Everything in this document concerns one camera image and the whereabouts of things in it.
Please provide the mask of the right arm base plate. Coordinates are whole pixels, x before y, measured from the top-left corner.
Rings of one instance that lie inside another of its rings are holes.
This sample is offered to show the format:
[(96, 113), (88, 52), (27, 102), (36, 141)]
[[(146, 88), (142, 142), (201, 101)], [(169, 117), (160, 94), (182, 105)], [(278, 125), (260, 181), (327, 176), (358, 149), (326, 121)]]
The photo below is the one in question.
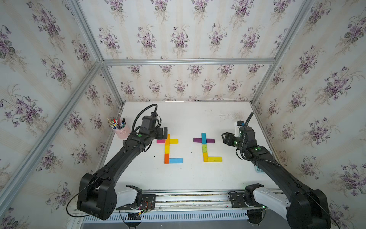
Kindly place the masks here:
[(254, 196), (249, 194), (247, 191), (230, 191), (228, 192), (227, 196), (231, 202), (232, 208), (260, 208), (261, 210), (267, 209), (267, 206), (256, 202), (254, 200)]

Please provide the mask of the orange-yellow long block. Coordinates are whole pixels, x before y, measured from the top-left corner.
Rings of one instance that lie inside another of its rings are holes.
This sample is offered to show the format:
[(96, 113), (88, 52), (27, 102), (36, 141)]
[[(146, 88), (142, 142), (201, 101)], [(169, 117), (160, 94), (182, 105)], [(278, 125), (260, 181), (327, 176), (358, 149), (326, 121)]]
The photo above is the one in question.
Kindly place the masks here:
[(170, 146), (170, 135), (167, 135), (167, 139), (165, 140), (165, 145)]

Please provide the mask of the magenta block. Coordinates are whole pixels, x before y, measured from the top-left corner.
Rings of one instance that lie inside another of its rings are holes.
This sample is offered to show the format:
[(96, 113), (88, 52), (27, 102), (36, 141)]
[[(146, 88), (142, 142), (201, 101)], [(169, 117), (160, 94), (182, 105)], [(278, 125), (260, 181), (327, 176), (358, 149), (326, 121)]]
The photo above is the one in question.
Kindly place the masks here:
[(165, 144), (165, 139), (156, 140), (157, 144)]

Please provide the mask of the light blue long block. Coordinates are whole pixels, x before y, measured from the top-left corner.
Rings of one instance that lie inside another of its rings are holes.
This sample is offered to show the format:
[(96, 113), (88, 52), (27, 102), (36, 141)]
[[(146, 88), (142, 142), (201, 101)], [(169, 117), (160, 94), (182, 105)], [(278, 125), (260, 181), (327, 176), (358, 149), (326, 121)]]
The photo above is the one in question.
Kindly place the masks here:
[(170, 158), (169, 163), (170, 164), (182, 164), (183, 158)]

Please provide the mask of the aluminium front rail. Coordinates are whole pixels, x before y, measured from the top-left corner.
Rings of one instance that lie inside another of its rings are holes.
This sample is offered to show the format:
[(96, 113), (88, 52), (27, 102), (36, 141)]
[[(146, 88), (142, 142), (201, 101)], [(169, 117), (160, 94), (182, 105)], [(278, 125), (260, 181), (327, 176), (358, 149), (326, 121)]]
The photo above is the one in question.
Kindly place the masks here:
[[(259, 210), (260, 208), (232, 208), (228, 199), (230, 190), (211, 190), (211, 191), (154, 191), (138, 189), (137, 197), (142, 194), (155, 194), (154, 210), (218, 210), (218, 209), (249, 209)], [(267, 206), (277, 213), (287, 213), (290, 207), (290, 200), (278, 189), (266, 189), (258, 187), (253, 191), (235, 190), (236, 192), (247, 191), (254, 196), (254, 200)]]

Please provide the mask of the purple block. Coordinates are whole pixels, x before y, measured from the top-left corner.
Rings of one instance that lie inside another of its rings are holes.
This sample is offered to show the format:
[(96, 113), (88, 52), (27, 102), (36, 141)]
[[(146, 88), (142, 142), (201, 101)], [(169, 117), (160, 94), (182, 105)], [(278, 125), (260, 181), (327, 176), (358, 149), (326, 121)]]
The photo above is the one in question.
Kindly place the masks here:
[(202, 139), (201, 138), (194, 138), (193, 142), (194, 143), (202, 143)]
[(207, 142), (207, 143), (212, 143), (212, 144), (214, 144), (214, 143), (215, 143), (215, 139), (213, 139), (213, 138), (207, 138), (207, 139), (206, 139), (206, 142)]

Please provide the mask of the yellow-orange block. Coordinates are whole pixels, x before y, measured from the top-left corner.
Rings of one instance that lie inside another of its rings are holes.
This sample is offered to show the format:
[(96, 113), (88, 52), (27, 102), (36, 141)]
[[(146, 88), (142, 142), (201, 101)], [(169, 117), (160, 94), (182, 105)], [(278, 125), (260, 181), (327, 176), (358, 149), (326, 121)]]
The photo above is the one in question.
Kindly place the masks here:
[(204, 162), (209, 162), (209, 160), (208, 160), (208, 153), (207, 152), (204, 152), (203, 153), (203, 161)]

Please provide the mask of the pens in cup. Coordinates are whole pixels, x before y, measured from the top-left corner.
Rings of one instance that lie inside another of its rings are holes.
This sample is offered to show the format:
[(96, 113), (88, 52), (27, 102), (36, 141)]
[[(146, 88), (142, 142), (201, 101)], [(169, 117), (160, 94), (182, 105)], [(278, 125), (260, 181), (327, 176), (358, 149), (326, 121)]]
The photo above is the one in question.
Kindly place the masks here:
[(116, 118), (108, 118), (107, 122), (113, 130), (122, 130), (126, 127), (125, 118), (121, 118), (121, 113), (118, 113)]

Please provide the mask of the teal long block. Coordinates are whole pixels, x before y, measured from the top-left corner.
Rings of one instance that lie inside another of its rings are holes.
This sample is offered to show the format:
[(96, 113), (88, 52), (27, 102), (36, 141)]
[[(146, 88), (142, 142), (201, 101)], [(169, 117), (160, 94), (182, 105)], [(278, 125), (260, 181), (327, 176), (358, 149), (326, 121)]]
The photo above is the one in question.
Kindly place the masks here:
[(202, 133), (202, 144), (203, 145), (206, 145), (207, 144), (206, 133)]

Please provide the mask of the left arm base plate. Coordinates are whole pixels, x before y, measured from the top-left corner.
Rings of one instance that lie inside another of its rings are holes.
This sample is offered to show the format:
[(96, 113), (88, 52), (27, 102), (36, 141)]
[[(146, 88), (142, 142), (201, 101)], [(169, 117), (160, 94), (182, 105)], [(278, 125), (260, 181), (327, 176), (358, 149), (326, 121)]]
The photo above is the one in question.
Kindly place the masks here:
[(154, 210), (155, 208), (156, 195), (155, 194), (142, 194), (137, 197), (137, 200), (132, 204), (127, 204), (116, 208), (116, 210)]

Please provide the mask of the pink pen cup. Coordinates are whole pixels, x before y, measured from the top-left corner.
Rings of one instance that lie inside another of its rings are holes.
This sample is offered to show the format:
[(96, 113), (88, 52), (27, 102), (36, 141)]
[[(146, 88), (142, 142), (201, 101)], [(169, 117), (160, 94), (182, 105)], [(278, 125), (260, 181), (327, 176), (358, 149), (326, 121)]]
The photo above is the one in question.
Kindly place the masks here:
[(121, 140), (125, 140), (128, 138), (129, 134), (131, 133), (131, 130), (128, 125), (125, 125), (124, 128), (115, 129), (114, 132), (118, 138), (120, 138)]

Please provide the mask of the yellow long block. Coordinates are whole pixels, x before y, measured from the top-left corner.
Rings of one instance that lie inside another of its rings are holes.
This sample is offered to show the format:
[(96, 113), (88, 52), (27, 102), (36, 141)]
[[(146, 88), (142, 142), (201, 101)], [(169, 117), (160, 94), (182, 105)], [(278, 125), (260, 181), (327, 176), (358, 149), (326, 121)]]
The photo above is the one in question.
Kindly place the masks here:
[(208, 162), (223, 162), (223, 159), (221, 157), (210, 156), (208, 157)]

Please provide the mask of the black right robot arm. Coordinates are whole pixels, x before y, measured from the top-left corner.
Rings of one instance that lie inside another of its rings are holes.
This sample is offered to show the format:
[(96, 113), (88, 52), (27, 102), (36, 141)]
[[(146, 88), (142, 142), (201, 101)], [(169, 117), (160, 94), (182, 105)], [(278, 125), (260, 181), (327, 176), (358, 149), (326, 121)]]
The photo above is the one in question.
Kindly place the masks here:
[(264, 185), (249, 185), (244, 203), (249, 207), (265, 206), (283, 217), (292, 229), (329, 229), (331, 217), (326, 195), (302, 183), (280, 165), (264, 146), (257, 144), (251, 127), (238, 126), (236, 133), (223, 133), (223, 143), (236, 148), (239, 159), (251, 162), (264, 171), (282, 190), (285, 198), (270, 192)]

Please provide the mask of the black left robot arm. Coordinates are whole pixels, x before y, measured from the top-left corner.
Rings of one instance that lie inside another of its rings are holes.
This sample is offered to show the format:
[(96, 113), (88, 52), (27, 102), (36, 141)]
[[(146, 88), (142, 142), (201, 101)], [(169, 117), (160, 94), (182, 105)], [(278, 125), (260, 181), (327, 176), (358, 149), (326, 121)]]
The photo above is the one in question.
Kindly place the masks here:
[(77, 209), (99, 219), (108, 219), (116, 208), (133, 204), (138, 189), (128, 186), (126, 191), (115, 190), (117, 181), (132, 161), (148, 149), (154, 140), (167, 139), (167, 128), (160, 127), (156, 112), (142, 119), (140, 128), (131, 132), (122, 148), (94, 174), (85, 174), (80, 182)]

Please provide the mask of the light blue calculator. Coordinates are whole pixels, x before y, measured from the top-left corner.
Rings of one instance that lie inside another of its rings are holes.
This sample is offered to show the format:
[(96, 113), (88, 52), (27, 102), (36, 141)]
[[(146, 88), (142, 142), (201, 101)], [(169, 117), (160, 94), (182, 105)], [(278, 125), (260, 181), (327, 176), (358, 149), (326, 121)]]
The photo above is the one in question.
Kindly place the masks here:
[(255, 166), (257, 173), (265, 173), (262, 169), (260, 169), (258, 166)]

